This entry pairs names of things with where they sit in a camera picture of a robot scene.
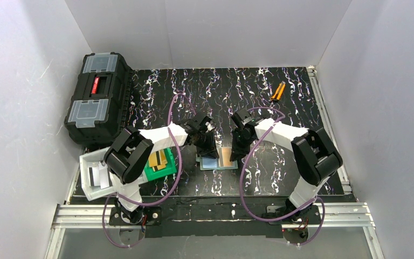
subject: green container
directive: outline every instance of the green container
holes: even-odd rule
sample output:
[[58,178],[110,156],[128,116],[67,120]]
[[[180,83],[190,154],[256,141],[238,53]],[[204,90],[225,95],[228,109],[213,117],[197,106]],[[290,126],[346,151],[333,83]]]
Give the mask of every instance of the green container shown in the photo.
[[155,179],[165,177],[166,175],[175,174],[177,172],[177,169],[175,168],[175,159],[174,155],[172,155],[172,152],[170,151],[170,148],[166,148],[164,150],[164,155],[167,159],[167,164],[164,169],[153,171],[153,169],[147,164],[145,165],[144,172],[145,176],[147,177],[148,181],[153,181]]

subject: black marble-patterned tabletop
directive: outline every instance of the black marble-patterned tabletop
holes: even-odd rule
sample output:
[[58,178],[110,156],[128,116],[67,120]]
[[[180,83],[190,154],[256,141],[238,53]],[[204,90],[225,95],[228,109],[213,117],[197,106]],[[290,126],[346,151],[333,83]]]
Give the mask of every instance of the black marble-patterned tabletop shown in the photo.
[[[286,83],[282,99],[270,102],[270,96],[281,82]],[[241,108],[273,107],[282,111],[282,121],[297,127],[322,125],[307,70],[303,67],[246,69],[174,69],[138,70],[133,75],[129,124],[137,129],[165,126],[174,93],[184,92],[197,111],[213,118],[217,129],[217,147],[230,147],[230,116]],[[259,111],[270,114],[267,110]],[[189,104],[179,98],[174,105],[173,120],[189,118]],[[239,169],[201,171],[195,161],[196,147],[182,147],[183,173],[175,191],[181,196],[239,195]],[[299,178],[292,152],[263,142],[250,160],[245,177],[246,195],[288,196]],[[165,195],[175,175],[141,186],[142,196]],[[320,194],[342,195],[339,176],[329,179]]]

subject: black mounting plate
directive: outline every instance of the black mounting plate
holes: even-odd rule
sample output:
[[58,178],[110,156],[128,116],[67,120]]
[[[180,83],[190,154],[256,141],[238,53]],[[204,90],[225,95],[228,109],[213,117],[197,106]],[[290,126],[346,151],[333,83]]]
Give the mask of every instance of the black mounting plate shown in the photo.
[[[277,209],[282,208],[285,209],[285,206],[267,206],[266,212],[267,213],[275,213]],[[302,217],[303,219],[308,217],[308,223],[309,224],[320,224],[321,223],[321,215],[320,210],[318,209],[317,205],[312,205],[309,210],[307,210],[307,213]],[[294,224],[295,226],[299,226],[299,223],[294,223],[291,220],[291,217],[288,217],[287,219],[280,220],[280,221],[273,221],[269,222],[271,225],[281,225],[281,224]]]
[[[145,207],[143,209],[143,215],[147,216],[147,220],[145,221],[145,226],[159,226],[161,224],[161,211],[160,207]],[[121,212],[119,212],[116,208],[112,208],[110,212],[109,218],[109,225],[110,226],[132,226],[132,225],[140,225],[142,222],[137,224],[130,224],[124,221],[121,216]]]

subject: orange screwdriver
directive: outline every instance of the orange screwdriver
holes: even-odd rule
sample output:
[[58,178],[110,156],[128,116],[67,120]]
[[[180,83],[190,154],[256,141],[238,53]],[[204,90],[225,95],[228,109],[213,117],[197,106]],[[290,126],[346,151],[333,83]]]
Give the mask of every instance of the orange screwdriver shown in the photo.
[[283,94],[283,90],[285,89],[285,82],[279,84],[279,87],[275,91],[274,95],[271,97],[271,101],[279,101],[281,99],[281,95]]

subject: cable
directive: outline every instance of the cable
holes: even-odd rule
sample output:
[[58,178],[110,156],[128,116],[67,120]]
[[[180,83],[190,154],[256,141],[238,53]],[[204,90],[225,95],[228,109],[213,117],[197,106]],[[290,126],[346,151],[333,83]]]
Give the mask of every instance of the cable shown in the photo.
[[324,202],[324,201],[323,201],[323,199],[322,199],[322,198],[320,198],[320,197],[317,197],[316,199],[317,199],[317,200],[319,200],[319,201],[321,202],[321,207],[323,207],[323,215],[321,216],[321,221],[320,221],[320,224],[318,225],[318,228],[316,229],[315,234],[313,234],[313,236],[312,236],[311,238],[309,238],[307,241],[300,243],[300,244],[299,244],[299,246],[303,246],[303,245],[305,245],[305,244],[308,244],[308,243],[309,243],[309,242],[311,242],[312,240],[314,240],[314,239],[315,239],[315,237],[316,237],[316,236],[318,235],[318,233],[320,232],[321,227],[323,226],[323,223],[325,222],[325,215],[326,215],[325,202]]
[[[178,96],[183,96],[188,101],[188,103],[189,103],[189,105],[190,105],[190,107],[192,109],[192,112],[194,114],[196,114],[196,111],[194,110],[194,107],[193,107],[192,103],[190,102],[190,100],[183,93],[177,93],[176,95],[174,95],[174,97],[172,98],[172,102],[170,103],[169,115],[167,117],[167,125],[168,126],[171,123],[172,110],[174,108],[175,100],[176,100],[176,98]],[[170,137],[172,138],[172,141],[175,144],[175,148],[177,149],[177,155],[178,155],[178,173],[177,173],[177,178],[175,179],[174,185],[172,186],[172,188],[170,189],[170,191],[167,192],[167,194],[163,198],[161,198],[161,199],[159,199],[159,200],[157,200],[155,202],[151,202],[151,203],[136,202],[136,201],[133,201],[133,200],[131,200],[131,199],[129,199],[129,198],[127,198],[127,197],[119,194],[119,193],[116,194],[117,197],[120,197],[120,198],[124,199],[125,201],[128,201],[130,203],[133,203],[133,204],[136,204],[136,205],[139,205],[139,206],[151,207],[151,206],[158,205],[158,204],[162,203],[163,201],[165,201],[174,192],[175,188],[177,188],[178,182],[180,180],[180,176],[182,175],[182,153],[180,151],[180,147],[178,146],[177,140],[175,139],[174,135],[172,134],[172,132],[170,131],[169,128],[167,128],[167,129],[168,129],[168,132],[169,132]],[[115,193],[112,193],[112,194],[110,194],[110,195],[107,196],[106,203],[104,205],[104,210],[102,211],[102,229],[104,230],[104,233],[105,233],[107,239],[109,240],[109,242],[111,244],[113,244],[114,246],[119,247],[119,248],[131,248],[131,247],[136,246],[137,244],[139,244],[143,240],[143,238],[140,239],[139,241],[137,241],[134,244],[129,244],[129,245],[118,244],[118,243],[116,243],[115,241],[113,241],[110,238],[110,236],[109,236],[109,234],[107,232],[107,229],[105,227],[105,213],[106,213],[106,209],[107,209],[107,204],[108,204],[108,201],[110,200],[110,197],[112,197],[114,194]]]
[[142,226],[141,226],[142,233],[144,234],[145,234],[145,229],[143,227],[145,226],[146,222],[147,222],[147,215],[145,215],[145,218],[143,219]]
[[[175,100],[177,99],[178,96],[183,96],[188,101],[188,103],[189,103],[189,105],[190,105],[190,107],[192,109],[192,112],[194,114],[196,114],[196,111],[194,110],[194,107],[193,107],[192,103],[190,102],[190,100],[188,99],[188,97],[186,97],[183,93],[178,93],[178,94],[174,95],[174,97],[172,98],[172,102],[170,103],[169,115],[167,116],[167,125],[170,125],[170,123],[171,123],[172,110],[174,108]],[[180,180],[180,176],[182,176],[182,153],[180,151],[180,146],[178,146],[177,140],[175,139],[174,135],[172,134],[172,132],[170,131],[169,128],[167,128],[167,129],[169,131],[170,137],[172,138],[172,141],[175,144],[175,148],[177,149],[177,155],[178,155],[178,173],[177,173],[177,178],[175,179],[174,185],[172,186],[172,188],[170,189],[170,191],[167,192],[167,194],[163,198],[161,198],[161,199],[159,199],[159,200],[157,200],[155,202],[150,202],[150,203],[142,203],[142,202],[133,201],[133,200],[127,198],[126,196],[121,195],[121,194],[118,194],[117,195],[118,197],[122,198],[123,200],[125,200],[127,202],[130,202],[130,203],[133,203],[133,204],[136,204],[136,205],[139,205],[139,206],[152,207],[152,206],[159,205],[163,201],[167,200],[167,198],[169,198],[169,196],[172,195],[172,193],[175,191],[175,189],[177,188],[178,182]]]
[[[254,146],[253,146],[253,148],[251,148],[251,150],[250,150],[250,152],[249,152],[249,154],[247,155],[247,157],[245,158],[245,161],[244,161],[244,165],[242,166],[242,170],[241,170],[241,172],[240,172],[240,180],[239,180],[239,193],[240,193],[240,200],[242,201],[242,206],[244,206],[244,208],[245,208],[245,211],[252,217],[252,218],[254,218],[254,219],[256,219],[256,220],[259,220],[259,221],[264,221],[264,222],[274,222],[274,221],[280,221],[280,220],[284,220],[284,219],[286,219],[286,218],[288,218],[288,217],[290,217],[290,216],[292,216],[292,215],[294,215],[294,214],[296,214],[298,211],[300,211],[300,210],[302,210],[303,208],[305,208],[305,207],[307,207],[308,205],[310,205],[310,204],[312,204],[315,200],[317,200],[317,199],[319,199],[321,202],[322,202],[322,199],[321,198],[319,198],[319,197],[315,197],[315,198],[312,198],[312,199],[310,199],[310,200],[308,200],[307,202],[305,202],[304,204],[302,204],[299,208],[297,208],[297,209],[295,209],[294,211],[292,211],[292,212],[290,212],[290,213],[288,213],[288,214],[286,214],[286,215],[283,215],[283,216],[281,216],[281,217],[276,217],[276,218],[274,218],[274,219],[265,219],[265,218],[262,218],[262,217],[258,217],[258,216],[256,216],[255,214],[253,214],[251,211],[250,211],[250,209],[248,208],[248,206],[247,206],[247,204],[245,203],[245,191],[244,191],[244,184],[243,184],[243,182],[244,182],[244,176],[245,176],[245,169],[246,169],[246,166],[247,166],[247,164],[248,164],[248,162],[249,162],[249,159],[250,159],[250,157],[253,155],[253,153],[254,153],[254,151],[255,151],[255,149],[259,146],[259,144],[261,144],[262,143],[262,141],[266,138],[266,136],[272,131],[272,129],[274,129],[274,126],[275,126],[275,124],[277,123],[277,122],[279,122],[280,120],[282,120],[283,118],[285,118],[285,115],[281,112],[281,111],[279,111],[279,110],[277,110],[277,109],[274,109],[274,108],[270,108],[270,107],[254,107],[254,108],[251,108],[251,109],[248,109],[247,111],[248,112],[251,112],[251,111],[253,111],[253,110],[257,110],[257,109],[267,109],[267,110],[271,110],[271,111],[275,111],[275,112],[277,112],[277,113],[279,113],[281,116],[279,117],[279,118],[277,118],[277,120],[275,120],[275,122],[274,122],[274,124],[271,126],[271,127],[269,127],[269,129],[263,134],[263,136],[261,136],[261,138],[254,144]],[[319,228],[317,229],[317,231],[315,232],[315,234],[314,234],[314,236],[312,236],[309,240],[307,240],[306,242],[304,242],[304,243],[302,243],[302,244],[307,244],[308,242],[310,242],[311,240],[313,240],[313,238],[316,236],[316,235],[318,235],[318,232],[320,231],[320,229],[321,229],[321,225],[323,224],[323,221],[325,220],[325,215],[324,215],[324,208],[325,208],[325,205],[324,205],[324,203],[322,202],[322,206],[323,206],[323,216],[322,216],[322,219],[321,219],[321,223],[320,223],[320,226],[319,226]]]
[[136,246],[136,245],[138,245],[142,240],[143,240],[143,238],[142,239],[140,239],[140,240],[138,240],[137,242],[135,242],[134,244],[128,244],[128,245],[126,245],[126,244],[118,244],[118,243],[116,243],[115,241],[113,241],[112,240],[112,238],[108,235],[108,232],[107,232],[107,229],[106,229],[106,224],[105,224],[105,216],[106,216],[106,209],[107,209],[107,204],[108,204],[108,201],[110,200],[110,197],[112,197],[114,195],[114,193],[111,193],[111,194],[109,194],[108,196],[107,196],[107,199],[106,199],[106,203],[105,203],[105,205],[104,205],[104,210],[102,211],[102,229],[104,230],[104,234],[106,234],[106,237],[107,237],[107,239],[109,240],[109,242],[112,244],[112,245],[114,245],[114,246],[116,246],[116,247],[119,247],[119,248],[131,248],[131,247],[134,247],[134,246]]
[[304,230],[306,229],[307,225],[308,225],[308,217],[306,218],[305,222],[301,220],[301,223],[299,224],[299,226],[295,228],[294,230]]

